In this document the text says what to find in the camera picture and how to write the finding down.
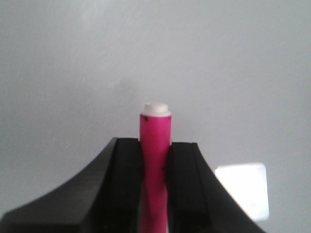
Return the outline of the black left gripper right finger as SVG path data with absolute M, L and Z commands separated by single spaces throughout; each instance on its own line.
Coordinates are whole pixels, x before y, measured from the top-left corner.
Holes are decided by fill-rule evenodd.
M 166 166 L 171 233 L 261 233 L 214 175 L 196 143 L 172 143 Z

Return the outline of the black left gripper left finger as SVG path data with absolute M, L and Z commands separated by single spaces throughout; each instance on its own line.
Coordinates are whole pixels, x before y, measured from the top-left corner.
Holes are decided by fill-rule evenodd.
M 136 233 L 142 182 L 136 138 L 113 138 L 78 174 L 7 212 L 3 233 Z

